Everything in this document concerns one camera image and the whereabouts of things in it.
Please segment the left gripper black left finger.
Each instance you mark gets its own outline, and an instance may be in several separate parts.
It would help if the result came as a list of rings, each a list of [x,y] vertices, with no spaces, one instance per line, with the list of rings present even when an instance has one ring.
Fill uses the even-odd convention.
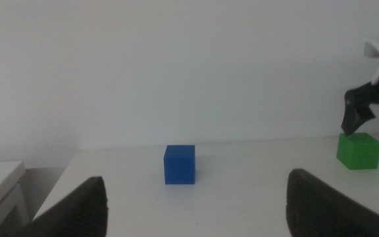
[[[56,205],[18,231],[20,237],[105,237],[108,207],[100,176],[87,179]]]

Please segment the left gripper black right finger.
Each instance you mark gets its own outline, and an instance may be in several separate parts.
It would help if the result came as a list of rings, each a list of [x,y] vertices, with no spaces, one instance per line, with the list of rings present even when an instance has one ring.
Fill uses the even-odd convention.
[[[292,236],[379,237],[379,214],[304,169],[293,169],[286,190]]]

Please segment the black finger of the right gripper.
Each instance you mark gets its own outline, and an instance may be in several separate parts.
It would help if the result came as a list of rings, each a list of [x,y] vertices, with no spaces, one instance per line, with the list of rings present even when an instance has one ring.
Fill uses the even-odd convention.
[[[372,84],[370,82],[346,91],[344,95],[345,111],[341,129],[347,136],[352,135],[364,123],[375,118],[370,109],[371,95]]]

